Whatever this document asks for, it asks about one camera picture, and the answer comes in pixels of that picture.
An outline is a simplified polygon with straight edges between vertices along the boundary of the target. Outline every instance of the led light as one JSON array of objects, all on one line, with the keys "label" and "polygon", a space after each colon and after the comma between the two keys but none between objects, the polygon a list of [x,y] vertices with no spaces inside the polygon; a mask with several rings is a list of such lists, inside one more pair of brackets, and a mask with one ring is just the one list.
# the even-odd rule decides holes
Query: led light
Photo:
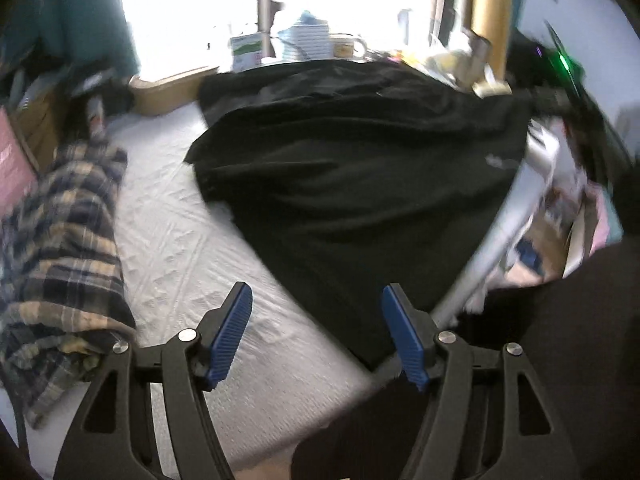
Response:
[{"label": "led light", "polygon": [[560,54],[560,61],[562,62],[562,65],[567,70],[567,72],[570,72],[569,64],[567,63],[567,60],[564,58],[562,54]]}]

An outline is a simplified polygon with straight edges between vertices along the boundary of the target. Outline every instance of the white wall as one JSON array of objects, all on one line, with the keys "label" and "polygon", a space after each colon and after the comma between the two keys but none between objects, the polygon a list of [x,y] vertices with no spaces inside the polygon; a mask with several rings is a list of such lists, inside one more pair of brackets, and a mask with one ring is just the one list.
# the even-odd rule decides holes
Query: white wall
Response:
[{"label": "white wall", "polygon": [[551,45],[545,20],[584,66],[584,85],[614,123],[621,107],[640,104],[640,39],[613,0],[523,0],[518,28]]}]

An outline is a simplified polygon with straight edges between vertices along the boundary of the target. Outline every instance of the bed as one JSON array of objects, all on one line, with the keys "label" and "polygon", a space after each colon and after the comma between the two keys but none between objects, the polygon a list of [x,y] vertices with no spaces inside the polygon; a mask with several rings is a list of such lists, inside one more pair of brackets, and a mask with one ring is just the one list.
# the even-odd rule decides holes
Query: bed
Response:
[{"label": "bed", "polygon": [[[252,287],[254,310],[228,380],[206,394],[226,457],[240,470],[293,446],[375,391],[394,366],[366,371],[287,295],[229,211],[202,201],[193,171],[182,160],[205,129],[196,104],[160,118],[126,116],[110,125],[113,141],[129,154],[116,241],[141,346],[195,327],[237,280]],[[53,475],[86,388],[73,388],[42,428],[28,429],[31,459],[44,478]],[[160,387],[153,390],[153,403],[162,469],[177,478]],[[15,431],[4,390],[0,415]]]}]

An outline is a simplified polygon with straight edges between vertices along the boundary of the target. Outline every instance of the plaid shirt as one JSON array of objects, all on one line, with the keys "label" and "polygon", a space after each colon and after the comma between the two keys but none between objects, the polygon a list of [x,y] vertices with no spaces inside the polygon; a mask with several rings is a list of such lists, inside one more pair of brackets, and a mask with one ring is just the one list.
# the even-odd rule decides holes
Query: plaid shirt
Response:
[{"label": "plaid shirt", "polygon": [[0,365],[35,426],[100,356],[134,336],[113,217],[126,153],[61,147],[0,224]]}]

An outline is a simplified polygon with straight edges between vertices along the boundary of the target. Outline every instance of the metal rivet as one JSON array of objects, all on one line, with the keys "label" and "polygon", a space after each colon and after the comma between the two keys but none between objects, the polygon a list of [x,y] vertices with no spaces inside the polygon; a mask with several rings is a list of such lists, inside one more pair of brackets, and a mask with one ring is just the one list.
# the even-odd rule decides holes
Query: metal rivet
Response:
[{"label": "metal rivet", "polygon": [[116,341],[115,345],[113,345],[113,353],[114,354],[124,354],[129,349],[129,343],[124,340]]},{"label": "metal rivet", "polygon": [[515,356],[522,355],[522,346],[520,346],[518,343],[507,343],[507,352]]},{"label": "metal rivet", "polygon": [[185,328],[178,333],[178,339],[184,342],[193,341],[197,335],[198,333],[193,328]]},{"label": "metal rivet", "polygon": [[440,332],[438,334],[438,339],[441,342],[450,345],[451,343],[455,343],[456,335],[453,332],[449,332],[448,330],[445,330],[444,332]]}]

